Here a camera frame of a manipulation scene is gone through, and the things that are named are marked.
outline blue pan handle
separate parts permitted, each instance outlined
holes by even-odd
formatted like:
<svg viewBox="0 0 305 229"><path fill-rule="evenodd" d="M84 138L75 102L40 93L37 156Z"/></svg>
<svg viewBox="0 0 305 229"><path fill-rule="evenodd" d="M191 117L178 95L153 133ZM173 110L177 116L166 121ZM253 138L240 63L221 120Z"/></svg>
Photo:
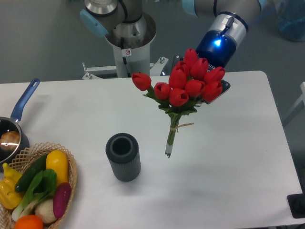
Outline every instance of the blue pan handle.
<svg viewBox="0 0 305 229"><path fill-rule="evenodd" d="M23 108L36 90L36 88L38 87L39 83L39 79L33 79L28 88L25 90L25 92L22 94L22 96L16 103L13 112L10 115L10 117L16 120L16 122L21 120Z"/></svg>

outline wicker basket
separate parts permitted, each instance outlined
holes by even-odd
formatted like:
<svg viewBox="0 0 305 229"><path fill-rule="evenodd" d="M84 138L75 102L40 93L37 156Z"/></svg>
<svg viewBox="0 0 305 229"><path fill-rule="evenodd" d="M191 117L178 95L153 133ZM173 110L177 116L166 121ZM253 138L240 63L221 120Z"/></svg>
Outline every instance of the wicker basket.
<svg viewBox="0 0 305 229"><path fill-rule="evenodd" d="M77 168L73 155L71 152L60 144L55 143L41 143L36 144L34 146L30 146L30 148L25 148L16 157L13 159L12 163L9 164L10 167L16 169L20 173L24 173L24 171L41 155L47 154L53 150L60 150L67 155L69 161L69 183L71 184L72 192L70 195L70 199L67 205L67 209L65 214L58 219L56 222L49 226L44 226L45 229L56 229L63 218L66 216L70 205L72 203L72 199L74 196L74 192L76 189L77 182ZM15 222L11 218L12 210L7 210L0 204L0 228L1 229L14 229Z"/></svg>

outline purple eggplant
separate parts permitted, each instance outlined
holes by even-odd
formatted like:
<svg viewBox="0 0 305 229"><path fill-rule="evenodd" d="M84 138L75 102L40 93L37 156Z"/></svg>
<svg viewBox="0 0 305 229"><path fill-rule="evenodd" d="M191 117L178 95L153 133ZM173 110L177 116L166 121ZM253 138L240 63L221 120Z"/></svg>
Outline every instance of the purple eggplant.
<svg viewBox="0 0 305 229"><path fill-rule="evenodd" d="M71 185L69 183L61 183L53 197L53 212L56 218L60 218L65 214L69 198L71 195Z"/></svg>

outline yellow squash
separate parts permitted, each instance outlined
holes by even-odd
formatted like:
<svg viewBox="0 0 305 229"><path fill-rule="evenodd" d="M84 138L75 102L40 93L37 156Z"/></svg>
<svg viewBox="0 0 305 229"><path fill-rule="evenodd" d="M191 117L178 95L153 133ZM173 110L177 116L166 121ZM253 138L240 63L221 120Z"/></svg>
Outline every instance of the yellow squash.
<svg viewBox="0 0 305 229"><path fill-rule="evenodd" d="M3 164L3 173L5 179L0 181L0 202L5 208L14 209L23 198L23 193L15 192L15 185L22 175L7 163Z"/></svg>
<svg viewBox="0 0 305 229"><path fill-rule="evenodd" d="M64 152L54 150L47 156L46 168L53 169L57 174L56 187L68 181L68 159Z"/></svg>
<svg viewBox="0 0 305 229"><path fill-rule="evenodd" d="M3 174L5 178L10 178L12 179L15 183L20 179L22 174L18 172L17 170L9 167L8 163L4 163L3 165Z"/></svg>

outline orange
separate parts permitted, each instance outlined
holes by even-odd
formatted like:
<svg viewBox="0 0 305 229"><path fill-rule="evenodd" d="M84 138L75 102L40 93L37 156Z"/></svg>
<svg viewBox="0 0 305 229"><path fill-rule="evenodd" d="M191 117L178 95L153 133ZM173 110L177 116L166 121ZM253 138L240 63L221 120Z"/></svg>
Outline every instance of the orange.
<svg viewBox="0 0 305 229"><path fill-rule="evenodd" d="M43 229L43 222L38 216L28 215L17 220L14 229Z"/></svg>

